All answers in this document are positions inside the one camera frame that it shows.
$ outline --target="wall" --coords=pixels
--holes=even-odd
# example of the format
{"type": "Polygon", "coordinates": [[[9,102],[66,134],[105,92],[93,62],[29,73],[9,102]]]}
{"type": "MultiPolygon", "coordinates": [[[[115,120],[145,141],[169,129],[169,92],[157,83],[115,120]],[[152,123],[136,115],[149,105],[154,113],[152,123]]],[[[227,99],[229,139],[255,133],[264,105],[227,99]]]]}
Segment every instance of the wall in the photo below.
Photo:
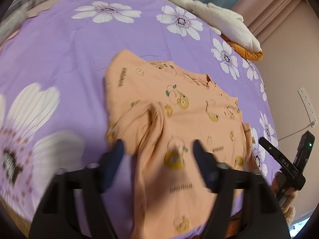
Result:
{"type": "MultiPolygon", "coordinates": [[[[304,87],[319,118],[319,19],[303,0],[262,43],[264,59],[256,65],[266,93],[278,138],[306,127],[310,121],[298,94],[304,87]]],[[[308,128],[316,141],[306,166],[306,184],[293,202],[298,215],[319,202],[319,125],[308,128]]],[[[279,142],[280,151],[293,162],[301,131],[279,142]]]]}

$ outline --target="power strip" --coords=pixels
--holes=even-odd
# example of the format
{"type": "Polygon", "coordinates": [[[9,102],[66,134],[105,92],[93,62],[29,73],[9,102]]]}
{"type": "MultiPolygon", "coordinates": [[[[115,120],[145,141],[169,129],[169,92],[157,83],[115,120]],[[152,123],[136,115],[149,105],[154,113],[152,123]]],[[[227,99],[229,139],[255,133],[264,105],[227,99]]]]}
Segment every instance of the power strip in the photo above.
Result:
{"type": "Polygon", "coordinates": [[[309,120],[310,120],[310,123],[314,122],[315,125],[318,124],[318,120],[317,120],[317,117],[316,117],[316,114],[315,114],[315,111],[310,103],[310,100],[309,100],[309,97],[305,91],[305,89],[303,87],[301,87],[299,90],[298,90],[298,93],[300,95],[300,98],[302,99],[302,102],[303,102],[303,105],[305,106],[306,108],[306,111],[308,113],[308,117],[309,117],[309,120]]]}

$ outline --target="power cord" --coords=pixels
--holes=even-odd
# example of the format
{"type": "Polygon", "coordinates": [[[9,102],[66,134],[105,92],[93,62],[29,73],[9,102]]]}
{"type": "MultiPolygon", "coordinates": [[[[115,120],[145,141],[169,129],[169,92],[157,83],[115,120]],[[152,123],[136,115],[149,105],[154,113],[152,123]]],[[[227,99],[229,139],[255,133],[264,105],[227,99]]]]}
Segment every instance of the power cord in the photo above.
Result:
{"type": "Polygon", "coordinates": [[[306,126],[305,128],[303,128],[303,129],[300,129],[300,130],[298,130],[298,131],[296,131],[295,133],[292,133],[292,134],[290,134],[290,135],[288,135],[288,136],[285,136],[285,137],[283,137],[283,138],[281,138],[281,139],[278,139],[278,141],[280,141],[280,140],[282,140],[282,139],[285,139],[285,138],[287,138],[287,137],[290,137],[290,136],[292,136],[292,135],[294,135],[294,134],[296,134],[296,133],[298,133],[298,132],[300,132],[300,131],[303,131],[303,130],[305,130],[306,128],[308,128],[308,127],[312,127],[312,126],[314,126],[315,125],[315,122],[313,121],[313,122],[311,122],[308,126],[306,126]]]}

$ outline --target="floral bedsheet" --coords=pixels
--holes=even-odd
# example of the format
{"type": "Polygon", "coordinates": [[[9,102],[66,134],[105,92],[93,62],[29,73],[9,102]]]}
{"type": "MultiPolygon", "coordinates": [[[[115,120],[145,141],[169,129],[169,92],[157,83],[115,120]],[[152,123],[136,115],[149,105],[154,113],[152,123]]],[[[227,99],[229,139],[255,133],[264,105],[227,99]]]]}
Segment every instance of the floral bedsheet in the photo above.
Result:
{"type": "MultiPolygon", "coordinates": [[[[258,69],[195,15],[164,0],[64,0],[28,19],[0,53],[0,196],[26,220],[57,168],[80,169],[107,151],[103,78],[123,49],[209,74],[238,97],[255,141],[278,146],[258,69]]],[[[270,183],[280,166],[258,143],[253,153],[270,183]]],[[[125,156],[103,194],[120,239],[132,231],[133,180],[134,159],[125,156]]],[[[238,197],[233,213],[240,208],[238,197]]],[[[81,207],[79,214],[88,234],[81,207]]]]}

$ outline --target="purple bedsheet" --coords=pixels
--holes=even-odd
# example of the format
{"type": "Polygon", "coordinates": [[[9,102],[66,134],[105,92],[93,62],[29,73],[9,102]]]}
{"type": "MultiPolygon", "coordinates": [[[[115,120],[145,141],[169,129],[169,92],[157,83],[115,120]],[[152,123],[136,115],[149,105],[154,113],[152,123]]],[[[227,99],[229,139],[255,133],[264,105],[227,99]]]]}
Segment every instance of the purple bedsheet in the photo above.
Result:
{"type": "MultiPolygon", "coordinates": [[[[103,80],[123,49],[209,74],[238,97],[256,142],[265,136],[278,145],[258,69],[194,15],[163,0],[63,0],[28,19],[0,53],[0,193],[25,219],[32,220],[56,168],[79,169],[106,152],[103,80]]],[[[279,165],[258,144],[253,149],[270,183],[279,165]]],[[[133,226],[133,167],[125,156],[103,194],[120,239],[129,238],[133,226]]],[[[240,208],[238,197],[233,213],[240,208]]]]}

